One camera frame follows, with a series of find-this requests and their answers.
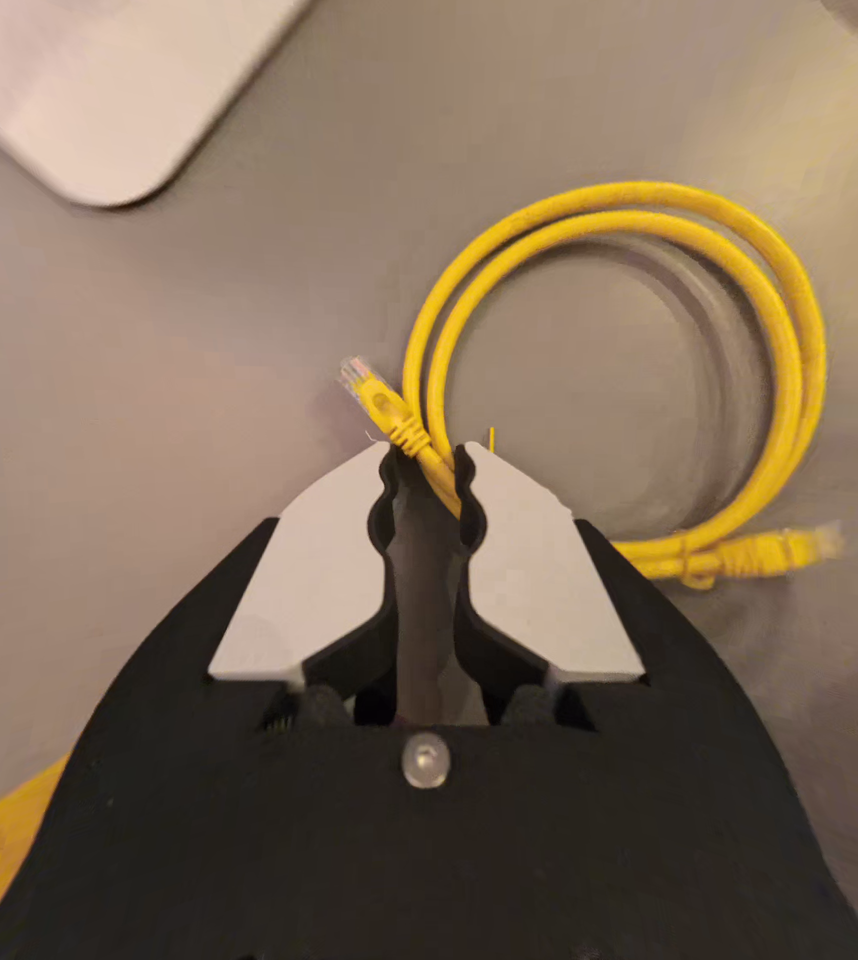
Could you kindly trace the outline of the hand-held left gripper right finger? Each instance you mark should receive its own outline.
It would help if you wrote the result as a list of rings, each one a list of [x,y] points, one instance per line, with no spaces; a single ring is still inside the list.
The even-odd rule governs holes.
[[[554,714],[566,689],[633,684],[643,662],[572,512],[482,444],[455,453],[462,560],[454,649],[499,724],[519,690]]]

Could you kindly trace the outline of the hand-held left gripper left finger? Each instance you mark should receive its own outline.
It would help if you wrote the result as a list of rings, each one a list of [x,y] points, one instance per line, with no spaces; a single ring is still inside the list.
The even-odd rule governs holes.
[[[357,724],[398,713],[397,451],[385,440],[319,478],[281,512],[208,665],[217,682],[327,687]]]

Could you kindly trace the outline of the white stand with clear legs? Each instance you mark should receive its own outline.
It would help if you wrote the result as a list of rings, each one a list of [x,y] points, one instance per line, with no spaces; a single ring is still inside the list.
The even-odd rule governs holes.
[[[0,1],[0,149],[89,209],[166,186],[307,1]]]

